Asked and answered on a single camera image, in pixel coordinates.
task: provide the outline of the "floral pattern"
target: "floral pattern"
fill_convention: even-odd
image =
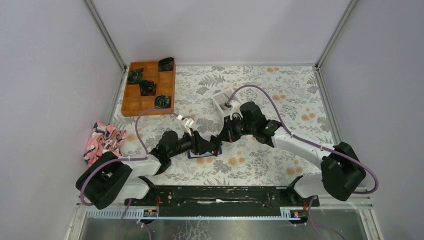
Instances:
[[[195,119],[193,128],[202,136],[216,135],[222,120],[212,107],[211,96],[246,84],[258,85],[272,96],[282,119],[295,133],[332,142],[330,123],[310,66],[177,66],[174,111]],[[112,122],[127,131],[121,154],[141,157],[145,153],[137,140],[136,117],[121,114],[124,89],[125,84]],[[278,119],[268,99],[257,89],[245,88],[237,96],[242,101],[254,101],[267,118]],[[137,130],[148,149],[154,148],[167,130],[183,134],[182,125],[171,115],[143,116]],[[298,175],[319,172],[310,162],[260,144],[252,136],[224,142],[222,152],[218,157],[195,159],[181,154],[172,158],[171,167],[164,173],[147,177],[156,185],[286,186]]]

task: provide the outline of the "table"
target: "table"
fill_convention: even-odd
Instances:
[[[333,141],[311,66],[177,66],[174,111],[195,119],[193,129],[202,136],[216,135],[221,131],[222,120],[212,107],[211,96],[245,84],[258,85],[272,96],[282,119],[294,133],[323,143]],[[145,153],[136,136],[136,117],[121,114],[124,89],[125,84],[111,122],[127,131],[121,154],[141,157]],[[267,118],[278,119],[259,90],[245,88],[237,96],[242,101],[254,101]],[[174,130],[181,137],[184,131],[171,115],[143,116],[138,126],[149,150],[156,146],[163,132]],[[147,177],[156,185],[286,186],[298,175],[320,171],[288,151],[258,143],[252,136],[224,142],[222,151],[218,157],[175,156],[164,173]]]

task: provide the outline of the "wooden organizer box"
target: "wooden organizer box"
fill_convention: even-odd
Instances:
[[[156,83],[156,95],[154,96],[141,96],[140,86],[138,84],[126,84],[125,92],[123,93],[123,101],[120,112],[124,117],[138,116],[142,112],[155,109],[155,98],[158,95],[171,96],[171,107],[163,108],[174,111],[174,97],[175,97],[175,61],[173,63],[172,71],[159,71],[158,61],[142,61],[131,62],[129,65],[128,73],[134,69],[144,69],[144,80],[150,80]],[[145,115],[164,115],[170,114],[166,111],[151,111]]]

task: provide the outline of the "gray wall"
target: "gray wall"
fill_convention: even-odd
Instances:
[[[2,0],[0,239],[63,239],[120,70],[80,0]]]
[[[380,179],[372,201],[386,240],[423,239],[423,10],[360,0],[322,68],[344,140]]]
[[[94,0],[127,63],[315,63],[349,0]]]

